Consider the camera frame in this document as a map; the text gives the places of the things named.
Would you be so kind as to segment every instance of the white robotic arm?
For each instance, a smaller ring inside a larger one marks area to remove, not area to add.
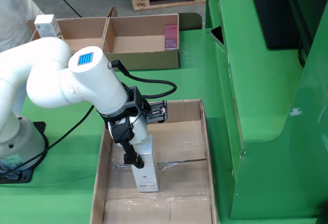
[[[35,62],[50,58],[64,65],[72,53],[58,38],[43,38],[0,53],[0,142],[11,139],[19,122],[11,109],[16,93],[26,82]]]
[[[9,62],[9,66],[0,72],[0,159],[2,154],[13,152],[6,146],[2,149],[1,139],[7,143],[8,140],[18,140],[22,122],[17,122],[10,110],[17,89],[28,79],[27,93],[37,106],[56,108],[91,102],[104,119],[115,143],[123,146],[126,152],[124,162],[132,165],[138,190],[158,191],[157,164],[152,153],[153,137],[147,133],[147,123],[167,119],[167,104],[163,101],[150,106],[145,98],[166,96],[174,92],[176,86],[163,80],[134,77],[118,60],[108,63],[98,47],[86,47],[70,56],[69,46],[54,37],[42,38],[0,54],[2,63]],[[113,67],[118,67],[129,78],[169,84],[173,89],[153,96],[141,96],[137,87],[122,85]],[[31,137],[26,140],[17,142],[24,143],[24,147],[18,147],[20,150],[29,150],[31,141],[36,139]],[[29,153],[35,156],[42,150],[38,146],[37,153],[35,150],[29,150]],[[25,155],[22,162],[32,157]]]

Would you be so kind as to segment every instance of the black bracket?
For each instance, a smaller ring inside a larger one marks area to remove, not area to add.
[[[131,164],[139,169],[144,167],[144,161],[135,152],[133,146],[130,144],[130,140],[133,139],[133,126],[130,124],[130,118],[126,117],[125,122],[120,124],[111,124],[111,132],[114,142],[121,144],[125,150],[124,164]]]
[[[123,107],[114,114],[103,115],[100,113],[100,115],[107,129],[109,128],[108,123],[110,124],[114,142],[121,144],[125,150],[124,164],[131,164],[142,169],[145,163],[129,142],[134,137],[130,117],[138,116],[137,119],[143,119],[146,124],[163,123],[168,118],[168,104],[164,100],[149,104],[137,87],[125,86],[125,88],[129,98]]]
[[[33,123],[36,129],[40,132],[42,137],[45,140],[46,147],[47,149],[49,147],[49,142],[47,137],[45,136],[45,129],[46,129],[46,123],[44,121],[36,121]],[[28,183],[32,179],[33,171],[34,169],[45,159],[47,153],[43,154],[40,159],[31,166],[28,169],[22,170],[22,171],[14,171],[10,174],[7,174],[6,176],[0,178],[0,185],[1,184],[22,184],[22,183]],[[5,173],[5,170],[0,169],[0,174]]]

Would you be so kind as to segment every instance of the black monitor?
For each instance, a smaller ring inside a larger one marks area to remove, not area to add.
[[[309,53],[327,0],[254,0],[266,46]]]

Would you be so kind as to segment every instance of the cardboard box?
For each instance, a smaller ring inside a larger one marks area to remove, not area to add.
[[[165,123],[148,126],[161,162],[159,192],[138,192],[131,170],[110,167],[124,151],[104,128],[90,224],[218,223],[203,104],[168,101],[168,112]]]
[[[128,70],[179,68],[179,33],[176,49],[165,50],[167,25],[177,25],[179,32],[179,14],[112,16],[102,50],[110,62],[119,59]]]
[[[72,54],[87,46],[101,48],[104,41],[105,29],[108,18],[116,16],[113,7],[106,17],[84,17],[57,19],[65,42],[70,46]],[[28,26],[33,33],[30,41],[40,38],[33,20],[28,21]]]

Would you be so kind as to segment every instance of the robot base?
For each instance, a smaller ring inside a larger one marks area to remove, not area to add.
[[[133,145],[134,150],[143,159],[145,166],[142,169],[132,165],[134,179],[139,192],[158,192],[158,167],[153,155],[154,138],[148,135],[142,144]]]
[[[36,127],[37,131],[42,135],[44,141],[45,141],[45,149],[49,147],[48,139],[44,135],[45,129],[46,129],[46,123],[43,121],[34,122],[33,125]],[[22,183],[28,183],[32,179],[33,171],[34,169],[43,161],[43,159],[46,157],[47,153],[43,154],[39,159],[36,159],[32,166],[29,168],[22,170],[22,171],[14,171],[3,178],[0,178],[0,185],[1,184],[22,184]],[[0,174],[5,173],[5,171],[1,170],[0,168]]]

